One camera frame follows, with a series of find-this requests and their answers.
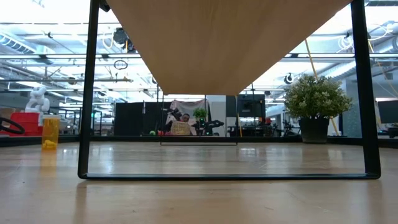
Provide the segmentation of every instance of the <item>potted plant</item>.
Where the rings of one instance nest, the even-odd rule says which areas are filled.
[[[193,110],[193,116],[199,121],[201,119],[206,119],[207,111],[203,108],[196,108]]]
[[[351,98],[340,85],[331,78],[304,75],[286,89],[285,107],[300,118],[304,143],[326,143],[329,119],[350,109]]]

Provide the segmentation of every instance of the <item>fluorescent light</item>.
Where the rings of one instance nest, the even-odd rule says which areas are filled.
[[[55,92],[49,92],[51,95],[54,95],[54,96],[59,96],[59,97],[65,97],[64,95],[61,95],[61,94],[59,94],[59,93],[55,93]]]
[[[267,102],[272,102],[272,101],[285,101],[285,99],[272,99],[272,98],[266,98]]]
[[[32,89],[9,89],[7,91],[32,91]]]
[[[69,99],[77,100],[77,101],[83,101],[82,96],[68,96]]]
[[[266,103],[266,105],[282,105],[282,104],[285,104],[285,103]]]
[[[49,59],[57,59],[57,58],[64,58],[64,59],[74,59],[74,58],[86,58],[85,54],[48,54],[45,55]],[[102,58],[102,55],[95,55],[95,58]]]
[[[72,89],[59,89],[59,90],[47,90],[47,91],[75,91]]]
[[[0,59],[39,59],[39,55],[0,55]]]
[[[382,97],[376,97],[376,102],[382,102],[382,101],[393,101],[393,100],[398,100],[398,98],[393,98],[393,97],[388,97],[388,98],[382,98]]]
[[[73,110],[73,111],[78,111],[78,110],[80,110],[80,108],[64,108],[64,109],[66,109],[66,110]]]
[[[308,54],[299,54],[298,57],[300,58],[309,58]],[[348,58],[354,57],[354,54],[311,54],[313,58]]]
[[[285,91],[285,89],[263,89],[263,88],[254,88],[257,91]]]
[[[398,54],[369,54],[371,58],[396,58]]]
[[[66,108],[66,107],[68,107],[68,108],[81,108],[81,105],[63,105],[63,104],[60,104],[60,106],[62,108]]]
[[[95,109],[96,111],[100,111],[100,112],[107,112],[107,111],[111,111],[112,108],[110,109]]]
[[[110,58],[141,58],[139,54],[109,54]]]
[[[21,85],[30,86],[30,87],[42,87],[44,85],[37,83],[37,82],[16,82]]]

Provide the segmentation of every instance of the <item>black partition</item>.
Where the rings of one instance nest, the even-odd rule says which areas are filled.
[[[88,172],[90,150],[90,119],[93,102],[96,42],[98,35],[98,14],[105,1],[91,0],[90,20],[86,53],[86,71],[83,93],[83,114],[78,160],[78,176],[82,179],[98,180],[303,180],[303,179],[378,179],[381,176],[379,147],[374,110],[371,66],[369,61],[368,32],[364,0],[353,0],[351,12],[353,39],[358,79],[359,110],[364,152],[365,171],[355,174],[226,174],[226,175],[154,175],[154,174],[93,174]]]
[[[236,116],[236,103],[238,101],[238,113],[241,118],[265,117],[266,104],[264,94],[240,94],[238,99],[235,96],[226,96],[226,116]]]
[[[116,103],[114,135],[145,136],[150,131],[161,129],[161,121],[167,119],[167,113],[162,113],[162,106],[170,108],[170,105],[170,102]]]

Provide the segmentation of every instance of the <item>yellow bottle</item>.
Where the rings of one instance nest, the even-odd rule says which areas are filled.
[[[59,115],[43,115],[42,150],[57,150],[60,119]]]

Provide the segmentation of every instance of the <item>ceiling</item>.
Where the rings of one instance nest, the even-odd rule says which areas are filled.
[[[84,79],[85,72],[85,52],[88,32],[88,13],[90,11],[89,0],[10,0],[2,1],[2,13],[0,14],[0,35],[12,37],[16,41],[23,43],[35,50],[34,54],[55,54],[50,60],[51,64],[43,63],[43,60],[32,60],[21,58],[22,52],[2,45],[0,41],[0,54],[19,54],[14,58],[1,59],[0,57],[0,77],[8,79],[46,79],[39,85],[45,85],[48,89],[53,89],[53,96],[80,101],[82,96],[83,82],[48,82],[49,80],[61,80],[75,78]],[[370,41],[376,52],[381,49],[382,44],[391,41],[398,33],[398,10],[397,6],[378,6],[370,4],[366,7],[366,17],[368,31],[371,35]],[[95,70],[95,100],[117,100],[117,101],[157,101],[157,84],[152,78],[149,69],[137,55],[129,55],[125,58],[124,50],[121,46],[113,42],[113,32],[121,27],[114,14],[110,12],[99,12],[98,43]],[[338,12],[335,17],[330,19],[324,26],[319,28],[310,37],[308,43],[310,50],[314,54],[328,54],[324,57],[315,58],[315,69],[317,73],[328,74],[328,69],[336,68],[341,64],[348,64],[354,61],[353,57],[335,55],[335,53],[353,53],[352,48],[352,26],[351,11],[349,6]],[[380,53],[398,52],[390,49]],[[304,42],[291,51],[291,54],[306,54],[307,49]],[[112,58],[102,57],[101,54],[121,54],[113,55]],[[285,87],[284,77],[292,74],[299,77],[301,74],[312,74],[312,66],[308,58],[299,57],[286,58],[276,63],[266,73],[259,77],[253,87],[257,92],[265,90],[272,91],[270,97],[277,97],[282,94],[281,88]],[[116,67],[127,63],[127,68],[118,70]],[[398,74],[393,72],[394,82],[398,79]],[[378,82],[385,82],[383,76],[378,76]],[[7,85],[0,82],[0,88],[25,91],[37,83],[11,83]],[[196,100],[204,96],[178,95],[164,96],[166,100]]]

